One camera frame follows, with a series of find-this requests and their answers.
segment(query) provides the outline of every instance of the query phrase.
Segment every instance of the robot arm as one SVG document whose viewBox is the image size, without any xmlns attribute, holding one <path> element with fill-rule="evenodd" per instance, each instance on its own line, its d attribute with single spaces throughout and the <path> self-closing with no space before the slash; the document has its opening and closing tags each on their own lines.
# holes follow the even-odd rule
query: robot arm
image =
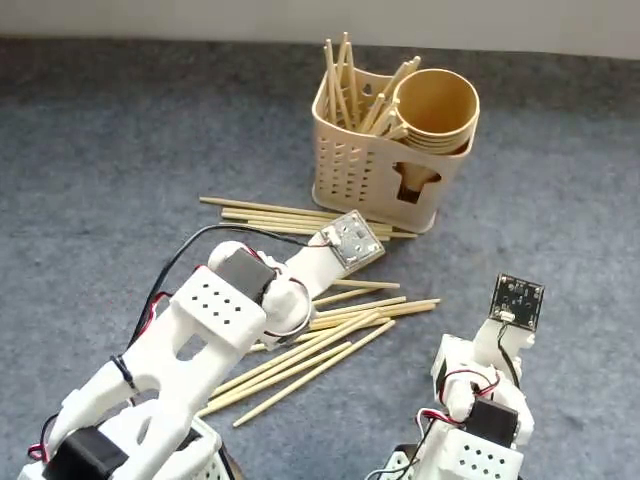
<svg viewBox="0 0 640 480">
<path fill-rule="evenodd" d="M 177 466 L 186 456 L 179 446 L 190 429 L 202 427 L 194 416 L 231 368 L 257 339 L 273 348 L 299 335 L 315 313 L 313 297 L 383 253 L 355 211 L 324 227 L 286 264 L 238 242 L 220 244 L 123 355 L 65 398 L 46 449 L 51 461 L 25 467 L 20 479 L 145 480 L 197 473 L 220 447 L 219 437 L 187 445 L 187 469 Z M 204 347 L 189 360 L 178 359 L 193 336 Z M 156 400 L 95 427 L 109 408 L 148 389 L 158 390 Z M 109 458 L 97 458 L 105 450 Z"/>
<path fill-rule="evenodd" d="M 431 375 L 446 413 L 421 409 L 417 421 L 424 414 L 431 423 L 420 443 L 413 454 L 397 448 L 376 480 L 518 479 L 523 455 L 516 449 L 528 442 L 534 422 L 519 388 L 517 355 L 534 343 L 543 290 L 500 275 L 475 339 L 443 335 Z"/>
</svg>

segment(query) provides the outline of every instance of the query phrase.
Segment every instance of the stack of paper cups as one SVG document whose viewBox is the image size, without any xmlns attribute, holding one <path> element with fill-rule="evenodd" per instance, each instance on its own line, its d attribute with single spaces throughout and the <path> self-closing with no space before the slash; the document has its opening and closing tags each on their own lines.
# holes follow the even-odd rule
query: stack of paper cups
<svg viewBox="0 0 640 480">
<path fill-rule="evenodd" d="M 407 127 L 403 143 L 431 155 L 451 155 L 464 149 L 480 116 L 480 100 L 473 85 L 449 70 L 419 70 L 395 89 L 397 117 Z M 419 192 L 438 176 L 415 164 L 400 164 L 403 186 Z"/>
</svg>

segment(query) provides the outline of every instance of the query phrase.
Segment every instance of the gray carpet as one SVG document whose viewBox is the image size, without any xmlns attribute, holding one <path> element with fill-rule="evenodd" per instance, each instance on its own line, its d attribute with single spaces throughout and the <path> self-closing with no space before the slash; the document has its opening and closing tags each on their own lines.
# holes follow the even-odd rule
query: gray carpet
<svg viewBox="0 0 640 480">
<path fill-rule="evenodd" d="M 475 151 L 435 228 L 361 275 L 444 301 L 245 427 L 230 424 L 267 393 L 209 422 L 250 478 L 362 479 L 415 441 L 440 336 L 471 337 L 506 271 L 547 287 L 524 354 L 536 431 L 523 477 L 637 478 L 640 63 L 355 52 L 380 72 L 419 53 L 480 93 Z M 218 220 L 198 194 L 313 206 L 322 64 L 317 45 L 0 42 L 2 478 L 64 396 L 124 348 L 162 262 Z M 201 242 L 169 286 L 226 238 Z"/>
</svg>

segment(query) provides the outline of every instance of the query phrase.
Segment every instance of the beige utensil holder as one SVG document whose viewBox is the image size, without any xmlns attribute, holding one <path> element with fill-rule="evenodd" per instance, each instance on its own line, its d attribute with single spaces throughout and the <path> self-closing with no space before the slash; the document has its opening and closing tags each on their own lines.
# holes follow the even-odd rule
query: beige utensil holder
<svg viewBox="0 0 640 480">
<path fill-rule="evenodd" d="M 342 87 L 353 108 L 346 77 L 342 79 Z M 360 118 L 390 79 L 356 69 Z M 411 232 L 429 230 L 442 195 L 471 151 L 475 128 L 468 143 L 455 155 L 429 155 L 397 141 L 351 132 L 326 120 L 326 81 L 325 74 L 311 108 L 315 123 L 314 201 L 342 212 L 355 208 L 370 220 Z M 340 115 L 338 125 L 344 125 Z M 405 177 L 404 186 L 413 183 L 418 185 L 415 189 L 418 191 L 407 195 L 401 171 L 413 174 Z"/>
</svg>

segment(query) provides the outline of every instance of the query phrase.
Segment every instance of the bamboo skewer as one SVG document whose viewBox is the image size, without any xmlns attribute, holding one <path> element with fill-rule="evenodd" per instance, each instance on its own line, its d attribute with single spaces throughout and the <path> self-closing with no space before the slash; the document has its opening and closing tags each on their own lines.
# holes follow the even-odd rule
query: bamboo skewer
<svg viewBox="0 0 640 480">
<path fill-rule="evenodd" d="M 407 301 L 407 297 L 393 297 L 387 298 L 385 300 L 378 300 L 376 302 L 369 303 L 361 303 L 360 305 L 352 305 L 350 307 L 336 308 L 333 310 L 325 310 L 323 312 L 318 312 L 316 318 L 326 318 L 332 317 L 334 315 L 339 315 L 342 313 L 353 313 L 358 312 L 360 310 L 367 310 L 370 308 L 378 308 L 378 307 L 386 307 L 388 305 L 395 305 L 398 303 L 404 303 Z"/>
<path fill-rule="evenodd" d="M 359 288 L 357 290 L 349 290 L 348 292 L 338 293 L 337 295 L 331 295 L 330 297 L 318 298 L 313 301 L 313 306 L 319 307 L 321 305 L 339 302 L 341 300 L 346 300 L 347 298 L 366 295 L 367 293 L 375 292 L 376 290 L 376 288 Z"/>
<path fill-rule="evenodd" d="M 396 289 L 400 288 L 399 283 L 394 282 L 372 282 L 369 280 L 336 280 L 333 282 L 333 285 L 340 287 L 362 287 L 362 288 L 389 288 Z"/>
<path fill-rule="evenodd" d="M 380 112 L 380 108 L 382 107 L 382 104 L 384 103 L 385 98 L 386 97 L 384 96 L 383 93 L 378 94 L 375 101 L 373 102 L 373 105 L 371 105 L 371 107 L 369 108 L 369 111 L 365 115 L 364 120 L 362 120 L 362 123 L 360 124 L 360 128 L 358 129 L 358 132 L 367 133 L 369 131 L 369 129 L 371 128 L 371 124 L 373 123 L 375 118 L 378 116 L 378 112 Z"/>
<path fill-rule="evenodd" d="M 222 209 L 222 218 L 230 218 L 236 220 L 265 220 L 265 221 L 300 221 L 300 222 L 315 222 L 323 223 L 326 225 L 331 220 L 341 217 L 343 214 L 333 214 L 332 217 L 318 217 L 313 215 L 301 215 L 297 213 L 280 213 L 280 212 L 267 212 L 263 210 L 249 210 L 243 208 L 228 208 Z M 393 231 L 393 226 L 388 223 L 367 222 L 371 228 L 380 230 Z"/>
<path fill-rule="evenodd" d="M 338 362 L 342 361 L 343 359 L 345 359 L 346 357 L 348 357 L 352 353 L 356 352 L 357 350 L 361 349 L 362 347 L 364 347 L 368 343 L 370 343 L 373 340 L 375 340 L 376 338 L 378 338 L 380 335 L 382 335 L 384 332 L 389 330 L 394 325 L 395 325 L 395 321 L 392 320 L 392 321 L 386 323 L 385 325 L 381 326 L 380 328 L 376 329 L 375 331 L 371 332 L 366 337 L 364 337 L 361 340 L 359 340 L 356 343 L 354 343 L 351 347 L 347 348 L 346 350 L 344 350 L 341 353 L 338 353 L 337 355 L 335 355 L 331 359 L 327 360 L 325 363 L 321 364 L 320 366 L 314 368 L 309 373 L 307 373 L 306 375 L 302 376 L 301 378 L 299 378 L 298 380 L 293 382 L 291 385 L 285 387 L 284 389 L 282 389 L 281 391 L 279 391 L 278 393 L 276 393 L 275 395 L 270 397 L 268 400 L 266 400 L 265 402 L 263 402 L 262 404 L 260 404 L 256 408 L 254 408 L 253 410 L 249 411 L 245 415 L 243 415 L 241 418 L 239 418 L 238 420 L 233 422 L 233 426 L 234 427 L 239 427 L 243 423 L 248 422 L 252 418 L 254 418 L 257 415 L 259 415 L 260 413 L 264 412 L 269 407 L 271 407 L 275 403 L 279 402 L 280 400 L 282 400 L 284 397 L 286 397 L 290 393 L 296 391 L 297 389 L 299 389 L 300 387 L 302 387 L 306 383 L 308 383 L 311 380 L 313 380 L 314 378 L 316 378 L 318 375 L 324 373 L 329 368 L 331 368 L 334 365 L 336 365 Z"/>
<path fill-rule="evenodd" d="M 224 207 L 222 209 L 223 212 L 227 213 L 243 213 L 247 215 L 262 215 L 265 217 L 282 217 L 282 218 L 292 218 L 292 219 L 308 219 L 308 220 L 334 220 L 341 215 L 342 213 L 333 213 L 333 212 L 323 212 L 319 210 L 305 210 L 307 213 L 288 213 L 281 212 L 279 210 L 258 210 L 255 208 L 238 208 L 238 207 Z"/>
<path fill-rule="evenodd" d="M 404 125 L 398 125 L 393 127 L 387 133 L 385 133 L 382 138 L 387 138 L 389 140 L 400 140 L 409 135 L 409 130 Z"/>
<path fill-rule="evenodd" d="M 284 222 L 280 222 L 277 219 L 275 219 L 275 217 L 269 217 L 269 218 L 274 218 L 274 220 L 269 220 L 269 219 L 263 219 L 263 220 L 247 220 L 247 223 L 249 225 L 270 225 L 273 227 L 291 227 L 291 228 L 302 228 L 302 229 L 315 229 L 317 230 L 321 230 L 324 227 L 327 226 L 328 222 L 308 222 L 306 224 L 298 224 L 298 223 L 289 223 L 288 220 L 285 220 Z M 387 236 L 387 237 L 392 237 L 392 238 L 396 238 L 396 234 L 400 233 L 401 235 L 397 236 L 397 238 L 415 238 L 418 236 L 417 233 L 407 233 L 407 232 L 394 232 L 392 230 L 387 230 L 384 228 L 378 228 L 378 227 L 371 227 L 371 225 L 369 225 L 369 227 L 371 228 L 371 230 L 373 231 L 373 233 L 375 233 L 376 235 L 382 235 L 382 236 Z"/>
<path fill-rule="evenodd" d="M 391 80 L 389 80 L 386 87 L 384 87 L 384 90 L 382 91 L 382 94 L 385 96 L 385 98 L 389 98 L 389 96 L 393 93 L 393 90 L 396 88 L 396 85 L 400 83 L 400 80 L 407 76 L 408 69 L 409 62 L 404 62 L 398 67 L 398 70 L 396 70 L 396 73 L 393 74 L 393 77 L 391 77 Z"/>
<path fill-rule="evenodd" d="M 334 125 L 337 123 L 336 115 L 336 91 L 335 91 L 335 75 L 336 71 L 333 66 L 333 47 L 331 40 L 327 38 L 324 46 L 324 59 L 327 63 L 327 93 L 329 94 L 329 119 Z"/>
<path fill-rule="evenodd" d="M 380 133 L 382 133 L 384 131 L 384 127 L 386 127 L 389 121 L 395 120 L 395 117 L 396 117 L 395 112 L 399 104 L 400 104 L 400 100 L 398 100 L 397 98 L 394 98 L 393 100 L 391 100 L 391 102 L 389 102 L 389 105 L 387 105 L 385 109 L 382 110 L 377 120 L 373 122 L 373 125 L 369 130 L 369 134 L 379 135 Z"/>
<path fill-rule="evenodd" d="M 316 225 L 295 225 L 291 223 L 265 222 L 265 221 L 258 221 L 258 220 L 249 220 L 247 224 L 253 227 L 263 228 L 263 229 L 268 229 L 272 227 L 273 228 L 298 228 L 301 230 L 312 230 L 314 233 L 316 233 L 318 230 L 323 229 L 326 226 L 326 223 L 324 224 L 319 223 Z M 379 230 L 377 228 L 372 228 L 371 230 L 373 231 L 375 236 L 378 238 L 378 240 L 382 242 L 389 241 L 391 238 L 417 238 L 418 237 L 417 233 L 392 232 L 388 230 Z"/>
<path fill-rule="evenodd" d="M 232 227 L 246 227 L 247 226 L 247 224 L 245 224 L 245 223 L 237 223 L 237 222 L 220 222 L 220 225 L 229 225 L 229 226 L 232 226 Z M 268 224 L 268 223 L 254 223 L 254 222 L 251 222 L 250 225 L 252 227 L 259 228 L 261 230 L 267 230 L 269 232 L 289 233 L 291 235 L 310 235 L 310 236 L 313 236 L 316 233 L 318 233 L 318 230 L 319 230 L 319 228 L 296 228 L 296 227 L 290 227 L 290 226 L 276 226 L 276 225 Z M 376 234 L 376 238 L 378 240 L 380 240 L 381 242 L 388 242 L 388 241 L 391 240 L 391 235 L 393 235 L 393 233 L 384 232 L 383 235 L 377 235 Z"/>
<path fill-rule="evenodd" d="M 387 130 L 387 128 L 393 128 L 395 126 L 397 117 L 398 114 L 396 112 L 390 111 L 389 107 L 387 107 L 383 114 L 380 115 L 378 120 L 376 120 L 376 122 L 373 124 L 371 130 L 369 130 L 369 135 L 375 135 L 378 137 L 382 135 Z"/>
<path fill-rule="evenodd" d="M 378 315 L 377 312 L 367 312 L 365 314 L 362 315 L 358 315 L 357 318 L 353 319 L 354 323 L 357 323 L 358 320 L 360 319 L 369 319 L 374 320 L 376 318 L 376 316 Z M 345 323 L 344 325 L 342 325 L 342 329 L 347 329 L 349 328 L 351 324 L 347 324 Z M 238 385 L 244 383 L 245 381 L 249 380 L 250 378 L 255 377 L 256 375 L 265 372 L 267 370 L 269 370 L 270 368 L 275 367 L 276 365 L 288 360 L 289 358 L 297 355 L 300 352 L 303 352 L 305 350 L 307 350 L 308 348 L 313 347 L 314 345 L 317 345 L 318 343 L 322 342 L 323 340 L 330 338 L 331 336 L 335 335 L 336 333 L 342 331 L 342 329 L 333 331 L 333 332 L 327 332 L 324 335 L 319 335 L 316 338 L 310 340 L 307 343 L 304 343 L 302 345 L 299 345 L 298 347 L 291 349 L 281 355 L 278 355 L 277 357 L 269 360 L 268 362 L 265 362 L 261 365 L 258 365 L 257 367 L 249 370 L 248 372 L 243 373 L 242 375 L 239 375 L 231 380 L 229 380 L 228 382 L 223 383 L 222 385 L 220 385 L 218 388 L 216 388 L 213 391 L 213 395 L 220 395 L 221 393 L 224 393 L 228 390 L 231 390 L 234 387 L 237 387 Z"/>
<path fill-rule="evenodd" d="M 324 335 L 325 333 L 327 333 L 327 330 L 316 330 L 315 332 L 303 333 L 299 337 L 296 337 L 293 343 L 304 343 L 311 340 L 312 338 L 316 338 L 318 335 Z M 265 344 L 262 342 L 259 342 L 251 345 L 251 348 L 249 349 L 249 351 L 264 352 L 266 349 L 267 347 L 265 346 Z"/>
<path fill-rule="evenodd" d="M 343 344 L 338 345 L 337 347 L 332 348 L 331 350 L 328 350 L 324 353 L 321 353 L 320 355 L 316 355 L 315 357 L 310 358 L 306 362 L 302 362 L 299 365 L 296 365 L 295 367 L 290 368 L 289 370 L 279 373 L 278 375 L 274 375 L 273 377 L 268 378 L 264 382 L 258 383 L 257 385 L 241 390 L 240 392 L 237 392 L 237 393 L 234 393 L 235 390 L 231 390 L 230 392 L 224 394 L 223 396 L 216 397 L 214 400 L 209 402 L 209 404 L 205 408 L 203 408 L 198 412 L 198 416 L 202 418 L 224 407 L 227 407 L 233 403 L 236 403 L 242 400 L 243 398 L 253 395 L 254 393 L 264 390 L 265 388 L 269 388 L 275 385 L 276 383 L 281 382 L 282 380 L 286 380 L 287 378 L 292 377 L 293 375 L 297 375 L 298 373 L 302 372 L 303 370 L 306 370 L 307 368 L 311 368 L 317 365 L 318 363 L 322 363 L 325 360 L 328 360 L 329 358 L 333 357 L 337 353 L 340 353 L 346 350 L 351 345 L 353 345 L 351 342 L 344 342 Z"/>
<path fill-rule="evenodd" d="M 347 130 L 353 130 L 353 123 L 351 123 L 351 114 L 349 113 L 349 109 L 347 108 L 347 102 L 344 99 L 344 92 L 342 91 L 342 71 L 344 69 L 344 62 L 347 55 L 347 42 L 349 41 L 349 34 L 344 32 L 342 36 L 342 43 L 340 44 L 340 49 L 338 50 L 338 62 L 335 67 L 335 81 L 333 83 L 334 88 L 336 89 L 336 98 L 338 99 L 338 105 L 340 106 L 340 110 L 342 110 L 342 117 L 344 118 L 345 128 Z"/>
<path fill-rule="evenodd" d="M 349 99 L 351 101 L 353 129 L 357 130 L 360 126 L 360 95 L 356 83 L 356 68 L 351 42 L 347 42 L 347 73 L 349 74 Z"/>
<path fill-rule="evenodd" d="M 383 324 L 387 323 L 389 320 L 391 320 L 391 317 L 382 317 L 382 318 L 379 318 L 378 320 L 374 320 L 373 322 L 369 323 L 368 325 L 364 325 L 364 326 L 360 327 L 358 330 L 363 330 L 365 328 L 379 327 L 380 325 L 383 325 Z M 318 335 L 323 335 L 326 332 L 328 332 L 329 330 L 333 330 L 334 328 L 337 328 L 337 327 L 331 327 L 329 329 L 316 330 L 315 332 L 304 333 L 304 334 L 300 335 L 298 338 L 296 338 L 293 342 L 294 343 L 307 342 L 307 341 L 311 340 L 312 338 L 316 338 Z M 267 349 L 267 347 L 264 344 L 256 343 L 255 345 L 251 346 L 249 351 L 250 352 L 263 352 L 266 349 Z"/>
<path fill-rule="evenodd" d="M 253 210 L 294 213 L 298 215 L 311 215 L 314 217 L 338 218 L 344 214 L 334 212 L 322 212 L 319 210 L 306 210 L 304 208 L 283 207 L 282 205 L 269 205 L 267 203 L 243 202 L 242 200 L 229 200 L 220 197 L 200 197 L 201 203 L 221 205 L 223 207 L 248 208 Z"/>
<path fill-rule="evenodd" d="M 407 74 L 405 76 L 408 77 L 409 75 L 414 73 L 416 70 L 418 70 L 418 67 L 420 67 L 421 61 L 422 59 L 418 55 L 413 57 L 413 60 L 409 62 L 409 67 L 407 67 Z"/>
<path fill-rule="evenodd" d="M 338 61 L 336 62 L 336 77 L 338 78 L 338 86 L 342 86 L 342 72 L 344 70 L 344 64 L 347 60 L 347 43 L 349 43 L 349 33 L 344 32 L 342 34 L 342 42 L 338 49 Z"/>
<path fill-rule="evenodd" d="M 395 306 L 396 308 L 393 308 L 394 306 L 389 306 L 389 307 L 378 308 L 377 310 L 379 310 L 380 314 L 384 315 L 385 317 L 394 318 L 394 317 L 399 317 L 403 315 L 412 315 L 414 313 L 430 312 L 431 310 L 435 310 L 437 303 L 433 303 L 427 300 L 422 302 L 409 302 L 404 305 L 407 305 L 407 306 L 396 305 Z M 331 329 L 331 328 L 342 325 L 344 322 L 347 322 L 350 319 L 351 319 L 351 314 L 346 314 L 342 316 L 315 320 L 309 326 L 309 330 L 311 332 L 316 332 L 318 330 Z"/>
<path fill-rule="evenodd" d="M 334 314 L 334 315 L 329 315 L 329 316 L 325 316 L 325 317 L 316 317 L 315 320 L 313 320 L 311 322 L 311 324 L 313 325 L 314 323 L 318 323 L 321 321 L 325 321 L 325 320 L 345 320 L 345 319 L 349 319 L 351 317 L 353 317 L 354 315 L 360 315 L 360 312 L 366 311 L 366 310 L 371 310 L 371 309 L 376 309 L 378 311 L 380 311 L 381 313 L 387 313 L 387 312 L 395 312 L 396 310 L 406 310 L 406 309 L 410 309 L 410 308 L 414 308 L 414 307 L 422 307 L 425 305 L 438 305 L 440 303 L 440 299 L 439 298 L 427 298 L 424 300 L 414 300 L 412 302 L 401 302 L 401 303 L 395 303 L 395 304 L 390 304 L 390 305 L 383 305 L 383 306 L 373 306 L 373 307 L 366 307 L 364 310 L 356 310 L 353 312 L 346 312 L 346 313 L 338 313 L 338 314 Z"/>
<path fill-rule="evenodd" d="M 323 348 L 328 347 L 332 343 L 335 343 L 336 341 L 346 337 L 352 332 L 355 332 L 362 326 L 368 325 L 369 323 L 376 320 L 377 318 L 379 318 L 379 315 L 377 314 L 377 312 L 374 312 L 372 315 L 365 316 L 363 319 L 356 318 L 356 319 L 349 320 L 344 324 L 344 326 L 341 325 L 341 327 L 343 328 L 341 328 L 340 330 L 335 330 L 327 338 L 318 337 L 320 338 L 321 341 L 317 342 L 315 345 L 307 348 L 306 350 L 303 350 L 302 352 L 279 363 L 278 365 L 275 365 L 270 369 L 262 373 L 259 373 L 258 375 L 247 380 L 246 382 L 243 382 L 232 391 L 237 393 L 239 391 L 252 387 L 253 385 L 257 385 L 258 383 L 262 382 L 263 380 L 266 380 L 267 378 L 273 377 L 276 373 L 280 373 L 281 371 L 286 370 L 287 368 L 295 365 L 299 361 L 304 360 L 305 358 L 313 355 L 314 353 L 319 352 Z"/>
<path fill-rule="evenodd" d="M 220 214 L 222 218 L 230 219 L 230 220 L 251 220 L 254 222 L 260 223 L 288 223 L 291 226 L 294 225 L 326 225 L 331 222 L 330 218 L 322 218 L 322 217 L 300 217 L 300 218 L 289 218 L 289 217 L 276 217 L 276 216 L 266 216 L 266 215 L 253 215 L 249 213 L 234 213 L 223 210 Z"/>
</svg>

